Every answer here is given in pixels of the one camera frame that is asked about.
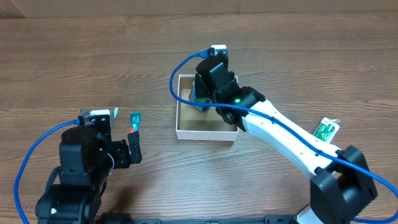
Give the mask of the green soap bar package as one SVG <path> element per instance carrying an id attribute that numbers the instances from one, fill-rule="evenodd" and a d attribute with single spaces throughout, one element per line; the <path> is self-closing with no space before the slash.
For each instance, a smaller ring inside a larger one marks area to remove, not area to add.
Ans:
<path id="1" fill-rule="evenodd" d="M 338 119 L 324 117 L 320 121 L 320 124 L 316 128 L 313 135 L 316 138 L 330 144 L 333 138 L 335 137 L 336 133 L 340 129 L 339 123 L 340 120 Z"/>

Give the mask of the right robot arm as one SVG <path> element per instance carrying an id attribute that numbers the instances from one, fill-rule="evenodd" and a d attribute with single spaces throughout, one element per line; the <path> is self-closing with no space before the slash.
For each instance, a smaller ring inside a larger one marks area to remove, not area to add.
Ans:
<path id="1" fill-rule="evenodd" d="M 196 67 L 197 96 L 218 103 L 216 112 L 228 124 L 255 135 L 292 162 L 310 182 L 310 202 L 291 223 L 350 223 L 377 197 L 372 178 L 324 158 L 310 149 L 368 167 L 363 153 L 350 146 L 344 151 L 323 142 L 282 115 L 255 89 L 240 87 L 234 73 L 215 56 Z"/>

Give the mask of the clear soap pump bottle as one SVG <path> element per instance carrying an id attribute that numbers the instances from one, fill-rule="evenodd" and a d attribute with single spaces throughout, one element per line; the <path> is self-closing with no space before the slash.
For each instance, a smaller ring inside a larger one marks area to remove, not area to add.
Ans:
<path id="1" fill-rule="evenodd" d="M 196 89 L 195 89 L 195 82 L 192 83 L 192 90 L 189 94 L 189 100 L 194 103 L 209 103 L 209 98 L 197 98 L 196 97 Z M 200 111 L 206 112 L 210 108 L 208 106 L 196 106 L 196 108 Z"/>

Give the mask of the green Colgate toothbrush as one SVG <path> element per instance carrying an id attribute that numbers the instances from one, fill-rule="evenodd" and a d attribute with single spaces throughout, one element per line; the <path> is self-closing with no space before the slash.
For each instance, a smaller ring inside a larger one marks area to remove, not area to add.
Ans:
<path id="1" fill-rule="evenodd" d="M 118 107 L 115 107 L 115 109 L 114 109 L 114 111 L 113 111 L 113 113 L 114 113 L 114 119 L 116 119 L 117 118 L 117 116 L 118 116 Z"/>

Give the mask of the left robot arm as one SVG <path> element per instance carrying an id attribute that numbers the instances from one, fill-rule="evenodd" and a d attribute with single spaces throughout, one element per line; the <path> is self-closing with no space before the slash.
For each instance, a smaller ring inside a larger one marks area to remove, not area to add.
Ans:
<path id="1" fill-rule="evenodd" d="M 138 132 L 112 141 L 108 133 L 88 126 L 64 131 L 59 155 L 60 166 L 35 207 L 39 223 L 94 223 L 111 171 L 142 160 Z"/>

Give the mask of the Colgate toothpaste tube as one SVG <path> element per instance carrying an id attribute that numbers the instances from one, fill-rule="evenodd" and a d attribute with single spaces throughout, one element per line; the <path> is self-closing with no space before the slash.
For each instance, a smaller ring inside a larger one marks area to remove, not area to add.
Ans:
<path id="1" fill-rule="evenodd" d="M 130 113 L 130 132 L 134 133 L 139 130 L 139 123 L 141 120 L 141 112 Z"/>

